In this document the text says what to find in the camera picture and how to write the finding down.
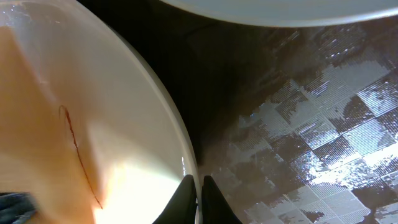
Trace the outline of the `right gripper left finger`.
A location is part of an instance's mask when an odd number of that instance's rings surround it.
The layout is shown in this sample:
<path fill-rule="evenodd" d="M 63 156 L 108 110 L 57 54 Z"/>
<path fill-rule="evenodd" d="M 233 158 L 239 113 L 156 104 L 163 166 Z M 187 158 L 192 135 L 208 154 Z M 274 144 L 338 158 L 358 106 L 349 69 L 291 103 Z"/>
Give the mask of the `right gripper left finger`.
<path fill-rule="evenodd" d="M 153 224 L 194 224 L 196 200 L 197 191 L 193 176 L 186 175 Z"/>

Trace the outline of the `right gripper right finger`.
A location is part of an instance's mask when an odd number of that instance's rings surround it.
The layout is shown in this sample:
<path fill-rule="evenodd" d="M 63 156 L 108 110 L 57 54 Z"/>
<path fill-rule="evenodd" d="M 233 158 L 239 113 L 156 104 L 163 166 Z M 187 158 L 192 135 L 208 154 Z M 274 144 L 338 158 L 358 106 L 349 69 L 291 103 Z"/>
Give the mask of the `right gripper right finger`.
<path fill-rule="evenodd" d="M 210 175 L 204 176 L 201 201 L 203 224 L 242 224 Z"/>

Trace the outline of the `white plate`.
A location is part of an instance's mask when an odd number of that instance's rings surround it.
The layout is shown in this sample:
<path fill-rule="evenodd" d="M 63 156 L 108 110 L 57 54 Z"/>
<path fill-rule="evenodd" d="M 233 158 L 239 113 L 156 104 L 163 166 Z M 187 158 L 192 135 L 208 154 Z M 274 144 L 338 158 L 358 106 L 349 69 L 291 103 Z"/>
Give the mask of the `white plate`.
<path fill-rule="evenodd" d="M 39 223 L 152 223 L 197 178 L 187 130 L 141 55 L 77 1 L 1 2 L 1 191 Z"/>

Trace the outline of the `pale blue plate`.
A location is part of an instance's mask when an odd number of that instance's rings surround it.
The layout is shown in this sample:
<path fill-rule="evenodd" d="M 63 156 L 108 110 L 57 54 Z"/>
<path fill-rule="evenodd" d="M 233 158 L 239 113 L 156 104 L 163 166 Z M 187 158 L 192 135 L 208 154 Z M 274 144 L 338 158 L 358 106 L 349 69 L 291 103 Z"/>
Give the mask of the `pale blue plate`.
<path fill-rule="evenodd" d="M 162 0 L 213 19 L 264 27 L 349 24 L 397 15 L 397 0 Z"/>

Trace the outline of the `green yellow scrub sponge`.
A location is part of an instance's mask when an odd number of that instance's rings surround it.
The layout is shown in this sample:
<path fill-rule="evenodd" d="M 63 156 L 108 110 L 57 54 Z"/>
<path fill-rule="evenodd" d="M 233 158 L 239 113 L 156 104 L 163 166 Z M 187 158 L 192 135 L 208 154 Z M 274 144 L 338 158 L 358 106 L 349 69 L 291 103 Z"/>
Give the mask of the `green yellow scrub sponge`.
<path fill-rule="evenodd" d="M 37 212 L 27 193 L 6 192 L 0 196 L 1 224 L 23 224 Z"/>

